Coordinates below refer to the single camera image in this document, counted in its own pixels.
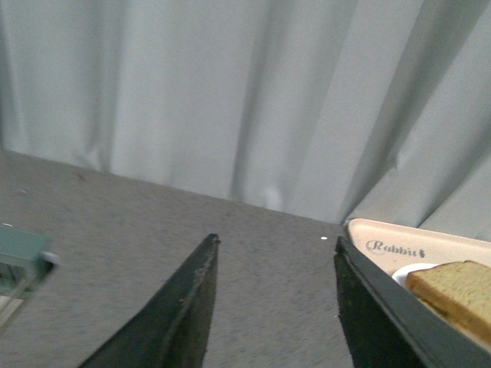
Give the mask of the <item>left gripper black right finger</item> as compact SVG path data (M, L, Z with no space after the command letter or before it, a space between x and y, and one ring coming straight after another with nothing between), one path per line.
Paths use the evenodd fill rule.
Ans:
M347 239L334 267L339 318L356 367L488 367L490 354L404 290Z

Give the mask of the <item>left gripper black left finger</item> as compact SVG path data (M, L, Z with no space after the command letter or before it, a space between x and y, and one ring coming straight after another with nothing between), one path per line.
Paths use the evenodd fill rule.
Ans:
M201 367L216 299L219 237L210 234L147 304L82 367Z

